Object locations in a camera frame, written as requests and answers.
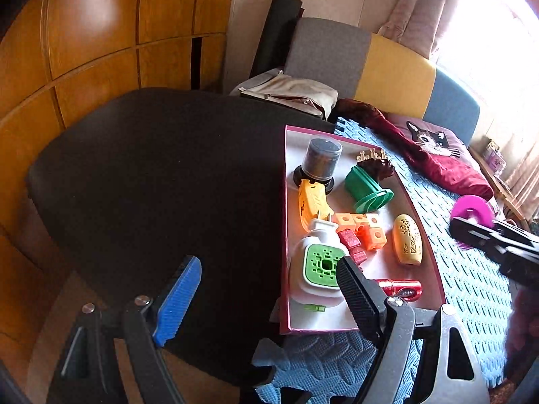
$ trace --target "black cylinder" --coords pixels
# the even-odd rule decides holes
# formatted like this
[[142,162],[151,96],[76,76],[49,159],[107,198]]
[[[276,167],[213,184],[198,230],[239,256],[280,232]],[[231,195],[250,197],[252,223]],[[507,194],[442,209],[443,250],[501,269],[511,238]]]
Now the black cylinder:
[[272,0],[249,77],[284,66],[302,4],[301,0]]

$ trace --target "red cylinder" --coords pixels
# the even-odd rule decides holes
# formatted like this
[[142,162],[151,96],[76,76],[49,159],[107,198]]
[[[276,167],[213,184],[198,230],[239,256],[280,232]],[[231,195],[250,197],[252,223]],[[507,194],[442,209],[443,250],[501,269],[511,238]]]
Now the red cylinder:
[[417,301],[423,289],[414,279],[377,279],[378,285],[388,296],[400,296],[406,302]]

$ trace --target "wooden floor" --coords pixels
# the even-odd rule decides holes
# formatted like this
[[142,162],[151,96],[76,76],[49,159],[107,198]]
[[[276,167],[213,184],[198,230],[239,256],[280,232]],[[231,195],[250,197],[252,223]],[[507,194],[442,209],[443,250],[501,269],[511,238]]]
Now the wooden floor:
[[[72,272],[45,320],[30,360],[26,394],[33,404],[45,404],[49,384],[71,325],[80,308],[88,302],[93,302],[100,307],[106,306],[81,277],[76,272]],[[125,342],[116,340],[115,347],[129,402],[142,404],[142,398],[129,364]],[[188,404],[238,402],[238,388],[188,365],[166,350],[163,350],[162,354],[176,386]]]

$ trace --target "maroon blanket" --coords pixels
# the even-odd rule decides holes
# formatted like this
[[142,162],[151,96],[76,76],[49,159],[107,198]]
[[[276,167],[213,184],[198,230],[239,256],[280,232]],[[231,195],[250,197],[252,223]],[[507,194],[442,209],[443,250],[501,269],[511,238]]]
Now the maroon blanket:
[[494,195],[479,172],[457,158],[424,151],[417,143],[407,139],[374,106],[346,98],[337,102],[331,114],[351,118],[384,137],[397,148],[410,167],[448,191],[460,195],[475,194],[485,200],[490,200]]

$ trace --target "silver bolt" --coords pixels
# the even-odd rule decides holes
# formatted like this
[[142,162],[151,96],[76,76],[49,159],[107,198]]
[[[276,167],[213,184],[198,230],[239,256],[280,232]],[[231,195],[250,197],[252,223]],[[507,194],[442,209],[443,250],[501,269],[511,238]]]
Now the silver bolt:
[[455,307],[449,304],[442,305],[441,311],[443,311],[447,315],[454,315],[456,313]]
[[387,298],[387,303],[394,307],[400,307],[404,301],[398,296],[390,296]]
[[150,298],[146,295],[139,295],[135,298],[135,305],[144,307],[150,303]]
[[92,303],[84,304],[83,308],[82,308],[82,311],[83,311],[84,314],[93,313],[95,311],[95,305],[92,304]]

